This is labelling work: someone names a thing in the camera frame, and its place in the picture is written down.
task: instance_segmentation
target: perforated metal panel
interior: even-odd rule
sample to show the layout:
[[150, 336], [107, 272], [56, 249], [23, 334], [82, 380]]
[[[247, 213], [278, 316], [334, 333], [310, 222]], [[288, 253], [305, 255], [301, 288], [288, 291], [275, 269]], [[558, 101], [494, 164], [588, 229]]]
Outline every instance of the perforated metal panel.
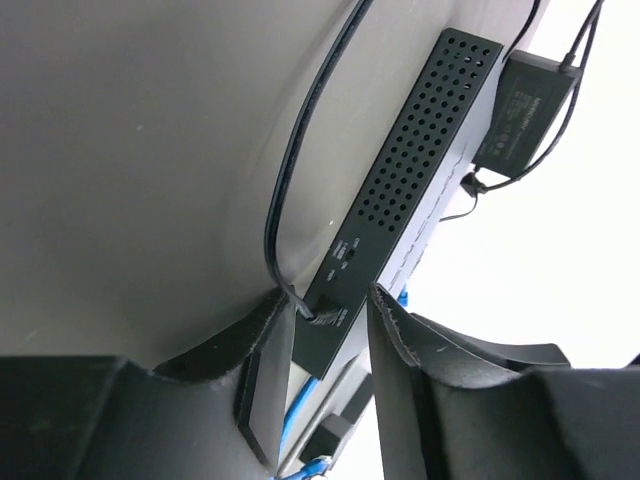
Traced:
[[359, 216], [390, 233], [402, 228], [419, 201], [493, 64], [491, 48], [462, 32], [448, 31], [447, 37], [446, 47], [434, 51], [439, 58], [430, 59], [411, 92], [356, 201]]
[[501, 49], [454, 29], [436, 43], [305, 296], [312, 309], [342, 308], [333, 328], [298, 322], [293, 359], [312, 375], [322, 378], [343, 346]]

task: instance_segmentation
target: white wall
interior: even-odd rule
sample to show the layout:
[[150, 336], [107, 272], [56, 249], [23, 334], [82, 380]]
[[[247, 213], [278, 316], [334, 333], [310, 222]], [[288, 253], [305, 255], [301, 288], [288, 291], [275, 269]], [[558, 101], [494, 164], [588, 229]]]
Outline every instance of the white wall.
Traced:
[[[591, 4], [553, 1], [529, 50], [561, 59]], [[640, 352], [638, 13], [631, 0], [605, 3], [564, 140], [526, 180], [438, 229], [410, 310], [486, 340], [556, 342], [577, 367], [620, 367]], [[450, 213], [470, 205], [462, 194]], [[369, 408], [332, 479], [383, 479], [376, 432]]]

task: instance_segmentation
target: power adapter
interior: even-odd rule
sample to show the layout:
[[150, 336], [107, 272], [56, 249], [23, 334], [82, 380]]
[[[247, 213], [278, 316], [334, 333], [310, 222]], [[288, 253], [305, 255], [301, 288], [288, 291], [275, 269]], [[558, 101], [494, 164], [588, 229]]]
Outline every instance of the power adapter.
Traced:
[[580, 75], [578, 67], [513, 52], [500, 77], [491, 127], [473, 163], [509, 178], [522, 173]]

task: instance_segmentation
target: black cable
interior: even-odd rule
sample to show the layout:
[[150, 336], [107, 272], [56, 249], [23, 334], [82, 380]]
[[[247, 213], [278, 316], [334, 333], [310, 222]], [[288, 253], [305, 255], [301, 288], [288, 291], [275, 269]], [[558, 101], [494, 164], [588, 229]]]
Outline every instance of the black cable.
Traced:
[[584, 53], [582, 55], [582, 60], [580, 61], [580, 70], [581, 70], [580, 78], [576, 82], [576, 85], [575, 85], [575, 87], [573, 89], [573, 92], [571, 94], [571, 100], [569, 101], [569, 107], [567, 108], [567, 113], [564, 116], [564, 120], [560, 124], [560, 128], [558, 129], [558, 133], [556, 133], [556, 136], [553, 138], [553, 140], [551, 141], [549, 146], [545, 149], [545, 151], [534, 162], [532, 162], [527, 168], [525, 168], [521, 173], [519, 173], [518, 175], [516, 175], [515, 177], [513, 177], [513, 178], [511, 178], [509, 180], [506, 180], [504, 182], [498, 183], [496, 185], [482, 186], [481, 193], [486, 193], [486, 192], [492, 192], [494, 190], [499, 190], [501, 188], [508, 187], [509, 185], [513, 185], [514, 183], [519, 182], [524, 177], [529, 175], [533, 170], [538, 168], [540, 166], [540, 164], [549, 155], [551, 155], [551, 153], [556, 148], [558, 143], [560, 143], [560, 140], [564, 136], [564, 134], [565, 134], [565, 132], [567, 130], [567, 127], [569, 126], [569, 123], [571, 122], [571, 117], [573, 116], [573, 113], [574, 113], [575, 108], [576, 108], [576, 104], [578, 103], [578, 97], [580, 96], [580, 89], [582, 87], [582, 80], [584, 78], [584, 72], [585, 72], [585, 69], [587, 67], [587, 64], [589, 63], [589, 57], [591, 56], [591, 49], [593, 48], [593, 43], [594, 43], [594, 40], [595, 40], [596, 31], [598, 29], [598, 22], [600, 20], [600, 9], [602, 8], [602, 3], [603, 3], [603, 0], [598, 0], [595, 3], [594, 8], [592, 9], [592, 12], [595, 11], [594, 15], [591, 16], [591, 14], [589, 14], [589, 17], [587, 17], [587, 20], [585, 20], [585, 23], [583, 24], [583, 27], [584, 27], [584, 25], [587, 25], [586, 28], [589, 29], [589, 36], [587, 38], [587, 44], [585, 45], [585, 48], [584, 48]]
[[600, 16], [600, 12], [602, 11], [602, 5], [604, 4], [604, 0], [597, 0], [594, 4], [593, 7], [591, 7], [591, 11], [589, 11], [589, 15], [587, 15], [587, 18], [585, 18], [584, 22], [582, 22], [582, 26], [580, 27], [580, 31], [578, 32], [578, 35], [576, 35], [575, 40], [573, 41], [573, 45], [571, 45], [571, 48], [569, 49], [569, 51], [567, 52], [567, 54], [564, 57], [564, 60], [562, 62], [561, 65], [561, 71], [562, 69], [565, 69], [569, 66], [571, 66], [573, 64], [573, 62], [576, 59], [576, 55], [578, 54], [578, 49], [580, 48], [580, 45], [582, 44], [582, 40], [584, 39], [584, 36], [587, 33], [587, 30], [589, 29], [589, 27], [591, 27], [593, 25], [594, 22], [596, 22], [596, 17]]
[[459, 218], [464, 218], [464, 217], [466, 217], [468, 215], [471, 215], [475, 211], [476, 207], [478, 206], [478, 197], [479, 197], [478, 194], [476, 194], [474, 196], [473, 207], [471, 207], [471, 210], [469, 210], [468, 212], [465, 212], [465, 213], [458, 213], [457, 215], [451, 215], [449, 217], [443, 217], [443, 218], [440, 219], [440, 223], [449, 222], [451, 220], [457, 220]]
[[504, 58], [502, 59], [503, 62], [507, 61], [507, 59], [513, 53], [513, 51], [518, 46], [520, 41], [527, 34], [529, 29], [531, 28], [531, 25], [533, 25], [533, 21], [538, 16], [538, 10], [540, 10], [540, 4], [541, 3], [542, 3], [542, 0], [533, 0], [533, 4], [531, 5], [531, 11], [529, 12], [529, 16], [527, 17], [527, 20], [524, 22], [524, 25], [520, 29], [520, 32], [518, 32], [518, 35], [516, 36], [516, 39], [513, 41], [513, 43], [509, 47], [509, 50], [507, 50], [507, 53], [505, 54]]
[[309, 126], [311, 116], [313, 115], [313, 111], [318, 104], [320, 95], [322, 94], [324, 87], [327, 85], [331, 74], [333, 73], [333, 70], [338, 63], [338, 60], [349, 45], [353, 34], [360, 25], [360, 22], [362, 21], [364, 15], [367, 13], [367, 10], [372, 3], [373, 0], [358, 1], [353, 11], [349, 15], [349, 18], [342, 27], [342, 30], [340, 30], [340, 33], [333, 42], [333, 45], [331, 46], [329, 53], [324, 59], [322, 66], [318, 70], [318, 73], [316, 73], [316, 76], [313, 79], [311, 88], [309, 89], [309, 92], [307, 93], [307, 96], [305, 97], [304, 102], [300, 107], [298, 117], [296, 118], [291, 136], [289, 137], [287, 149], [285, 150], [284, 158], [282, 160], [282, 164], [280, 165], [280, 170], [278, 171], [278, 177], [276, 179], [275, 188], [271, 197], [271, 203], [269, 205], [269, 212], [267, 214], [267, 221], [264, 229], [263, 247], [269, 274], [271, 275], [271, 278], [274, 280], [274, 282], [276, 282], [276, 284], [278, 284], [289, 295], [291, 301], [293, 301], [297, 305], [298, 310], [306, 319], [312, 319], [314, 317], [313, 313], [305, 304], [304, 300], [298, 296], [289, 282], [285, 280], [280, 270], [280, 266], [278, 265], [276, 252], [278, 228], [280, 226], [280, 219], [282, 216], [284, 202], [287, 197], [287, 192], [289, 191], [289, 184], [291, 183], [291, 178], [293, 176], [293, 170], [296, 166], [296, 161], [302, 147], [302, 141], [304, 140], [304, 136], [307, 131], [307, 127]]

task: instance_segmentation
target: small black box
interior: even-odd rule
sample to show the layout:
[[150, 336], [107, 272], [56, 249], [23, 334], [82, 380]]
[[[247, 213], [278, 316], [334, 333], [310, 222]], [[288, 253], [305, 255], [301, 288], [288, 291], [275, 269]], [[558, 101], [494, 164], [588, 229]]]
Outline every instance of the small black box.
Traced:
[[473, 163], [509, 178], [531, 162], [567, 95], [580, 78], [580, 69], [547, 58], [515, 51], [507, 60], [491, 128]]

